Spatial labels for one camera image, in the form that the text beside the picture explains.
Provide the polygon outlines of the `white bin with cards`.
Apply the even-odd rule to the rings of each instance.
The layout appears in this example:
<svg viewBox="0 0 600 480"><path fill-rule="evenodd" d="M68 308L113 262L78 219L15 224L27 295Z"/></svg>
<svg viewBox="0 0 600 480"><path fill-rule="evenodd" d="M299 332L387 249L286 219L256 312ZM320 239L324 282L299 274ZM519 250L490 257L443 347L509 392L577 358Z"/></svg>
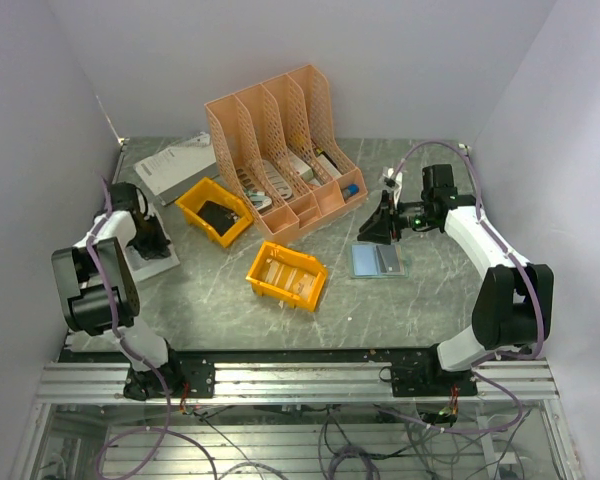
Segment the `white bin with cards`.
<svg viewBox="0 0 600 480"><path fill-rule="evenodd" d="M158 221L166 239L166 249L143 256L131 243L126 246L125 258L135 282L148 280L180 265L171 237L166 233L163 219L153 204L149 204L148 219Z"/></svg>

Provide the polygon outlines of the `yellow bin with cards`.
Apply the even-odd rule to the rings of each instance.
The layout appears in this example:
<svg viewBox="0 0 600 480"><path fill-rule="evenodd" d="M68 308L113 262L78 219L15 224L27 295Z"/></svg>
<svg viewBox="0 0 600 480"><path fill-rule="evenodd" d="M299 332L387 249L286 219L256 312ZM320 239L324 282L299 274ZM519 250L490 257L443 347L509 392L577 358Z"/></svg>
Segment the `yellow bin with cards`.
<svg viewBox="0 0 600 480"><path fill-rule="evenodd" d="M253 292L314 312L328 278L316 257L265 241L246 276Z"/></svg>

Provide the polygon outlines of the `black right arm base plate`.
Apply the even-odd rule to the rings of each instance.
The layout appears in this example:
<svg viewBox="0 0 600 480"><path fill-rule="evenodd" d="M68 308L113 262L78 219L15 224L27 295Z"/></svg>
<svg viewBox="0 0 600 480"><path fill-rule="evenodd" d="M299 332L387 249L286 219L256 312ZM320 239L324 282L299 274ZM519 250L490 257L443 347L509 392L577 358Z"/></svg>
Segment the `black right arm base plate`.
<svg viewBox="0 0 600 480"><path fill-rule="evenodd" d="M457 394L469 397L477 387L469 371L446 372L424 365L389 365L379 371L379 380L390 385L396 398L450 397Z"/></svg>

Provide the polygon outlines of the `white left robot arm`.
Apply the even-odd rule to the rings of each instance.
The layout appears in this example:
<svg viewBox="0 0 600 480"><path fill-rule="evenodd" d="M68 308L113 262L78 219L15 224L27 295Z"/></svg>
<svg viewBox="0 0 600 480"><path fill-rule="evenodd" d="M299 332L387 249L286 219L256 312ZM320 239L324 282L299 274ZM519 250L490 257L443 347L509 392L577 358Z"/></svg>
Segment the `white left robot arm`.
<svg viewBox="0 0 600 480"><path fill-rule="evenodd" d="M130 362L124 396L172 397L185 380L168 341L139 318L141 301L128 252L146 276L172 257L171 240L134 184L104 184L105 206L86 235L51 256L62 313L70 330L108 339Z"/></svg>

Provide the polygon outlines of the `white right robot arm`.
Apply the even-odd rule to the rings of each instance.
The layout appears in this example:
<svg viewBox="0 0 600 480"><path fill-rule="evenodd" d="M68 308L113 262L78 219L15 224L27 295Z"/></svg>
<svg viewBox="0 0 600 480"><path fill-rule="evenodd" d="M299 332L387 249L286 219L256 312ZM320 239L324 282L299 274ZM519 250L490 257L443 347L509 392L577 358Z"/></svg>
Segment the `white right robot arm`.
<svg viewBox="0 0 600 480"><path fill-rule="evenodd" d="M400 200L399 175L392 168L383 172L381 200L360 227L359 240L390 245L405 230L438 230L460 246L482 280L470 326L437 346L438 361L420 373L422 387L443 395L455 385L455 372L489 356L536 358L551 330L551 268L517 252L489 221L477 197L459 193L451 165L423 169L421 196L415 202Z"/></svg>

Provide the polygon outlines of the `yellow bin with black items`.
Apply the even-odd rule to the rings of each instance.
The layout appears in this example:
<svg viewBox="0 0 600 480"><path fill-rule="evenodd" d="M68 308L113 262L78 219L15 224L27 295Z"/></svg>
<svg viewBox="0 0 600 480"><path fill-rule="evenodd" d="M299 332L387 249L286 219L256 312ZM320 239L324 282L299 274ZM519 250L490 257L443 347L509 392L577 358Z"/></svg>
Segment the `yellow bin with black items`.
<svg viewBox="0 0 600 480"><path fill-rule="evenodd" d="M175 201L188 224L201 229L223 248L228 248L252 224L246 204L220 184L202 178Z"/></svg>

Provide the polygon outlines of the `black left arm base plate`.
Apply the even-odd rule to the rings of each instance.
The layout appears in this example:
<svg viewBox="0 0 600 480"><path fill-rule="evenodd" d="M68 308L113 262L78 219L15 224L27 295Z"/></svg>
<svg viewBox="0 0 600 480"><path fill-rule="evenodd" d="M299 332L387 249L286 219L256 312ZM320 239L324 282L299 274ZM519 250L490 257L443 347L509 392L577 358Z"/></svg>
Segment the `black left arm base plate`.
<svg viewBox="0 0 600 480"><path fill-rule="evenodd" d="M215 388L215 368L208 364L184 362L177 372L166 366L159 369L162 380L152 370L128 371L123 396L126 399L147 401L164 398L165 392L175 398L188 394L191 398L211 398Z"/></svg>

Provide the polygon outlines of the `black credit card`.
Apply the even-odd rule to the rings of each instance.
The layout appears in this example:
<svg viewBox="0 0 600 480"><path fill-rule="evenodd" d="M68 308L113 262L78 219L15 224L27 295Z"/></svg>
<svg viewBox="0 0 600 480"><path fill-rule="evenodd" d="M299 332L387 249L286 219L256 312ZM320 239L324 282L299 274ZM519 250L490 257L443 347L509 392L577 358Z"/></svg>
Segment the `black credit card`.
<svg viewBox="0 0 600 480"><path fill-rule="evenodd" d="M385 275L401 275L404 271L397 245L376 246L379 270Z"/></svg>

